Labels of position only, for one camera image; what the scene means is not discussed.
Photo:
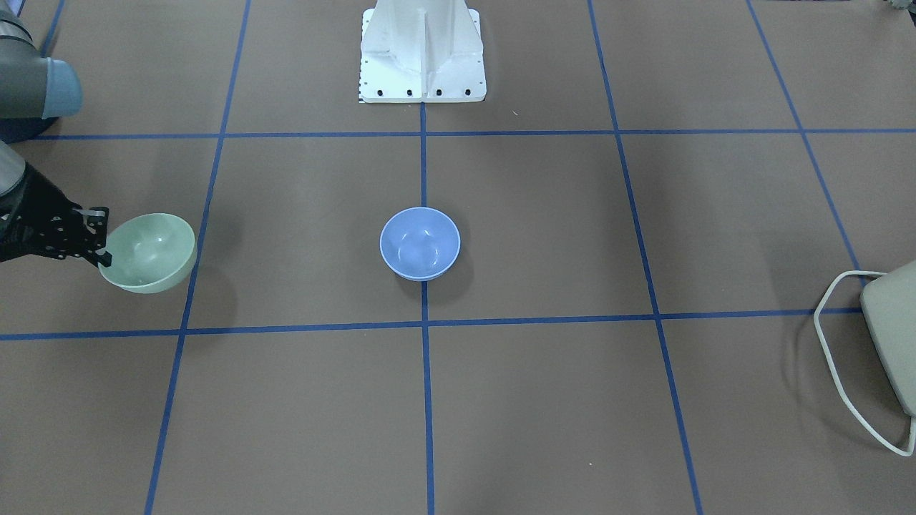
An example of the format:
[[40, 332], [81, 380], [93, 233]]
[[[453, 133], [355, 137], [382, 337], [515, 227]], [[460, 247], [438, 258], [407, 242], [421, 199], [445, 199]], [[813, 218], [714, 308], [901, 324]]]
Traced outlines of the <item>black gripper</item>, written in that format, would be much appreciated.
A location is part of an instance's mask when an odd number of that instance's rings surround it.
[[2, 195], [1, 260], [84, 255], [96, 268], [111, 267], [106, 245], [89, 243], [89, 232], [107, 232], [109, 221], [108, 207], [82, 208], [36, 167], [26, 164], [19, 183]]

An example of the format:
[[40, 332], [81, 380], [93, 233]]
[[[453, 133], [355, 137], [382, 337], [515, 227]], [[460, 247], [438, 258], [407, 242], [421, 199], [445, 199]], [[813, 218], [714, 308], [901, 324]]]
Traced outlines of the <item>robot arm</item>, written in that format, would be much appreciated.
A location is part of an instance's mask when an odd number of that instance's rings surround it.
[[44, 56], [10, 3], [2, 2], [2, 261], [25, 255], [109, 267], [110, 211], [84, 208], [11, 147], [82, 108], [82, 85], [68, 62]]

